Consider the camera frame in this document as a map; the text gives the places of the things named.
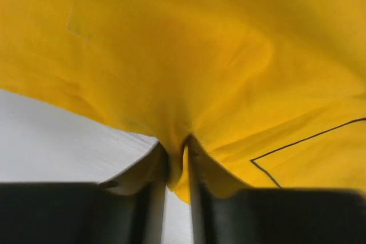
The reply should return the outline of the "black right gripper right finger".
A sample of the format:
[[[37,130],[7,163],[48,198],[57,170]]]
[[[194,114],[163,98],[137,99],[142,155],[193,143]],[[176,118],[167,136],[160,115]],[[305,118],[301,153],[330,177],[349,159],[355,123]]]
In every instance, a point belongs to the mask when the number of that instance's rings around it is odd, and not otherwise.
[[[195,243],[364,243],[365,195],[255,188],[186,139]]]

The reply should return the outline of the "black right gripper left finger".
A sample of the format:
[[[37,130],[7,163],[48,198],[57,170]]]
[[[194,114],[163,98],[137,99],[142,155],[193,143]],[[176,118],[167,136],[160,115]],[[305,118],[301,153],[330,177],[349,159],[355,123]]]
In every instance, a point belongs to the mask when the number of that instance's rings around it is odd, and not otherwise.
[[[101,183],[1,184],[2,243],[160,243],[168,156],[161,144]]]

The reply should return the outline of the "yellow Pikachu cloth placemat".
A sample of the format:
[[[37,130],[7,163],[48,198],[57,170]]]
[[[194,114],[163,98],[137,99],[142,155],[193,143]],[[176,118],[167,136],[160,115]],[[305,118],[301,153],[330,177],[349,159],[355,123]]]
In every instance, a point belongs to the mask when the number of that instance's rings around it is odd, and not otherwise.
[[[254,187],[365,190],[365,0],[1,0],[1,88]]]

